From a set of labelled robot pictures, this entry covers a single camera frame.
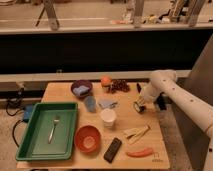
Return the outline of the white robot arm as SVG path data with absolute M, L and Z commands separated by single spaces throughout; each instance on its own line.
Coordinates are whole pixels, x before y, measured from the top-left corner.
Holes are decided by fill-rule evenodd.
M 213 171 L 213 106 L 181 88 L 175 70 L 155 70 L 134 102 L 137 112 L 165 93 L 210 138 L 203 171 Z

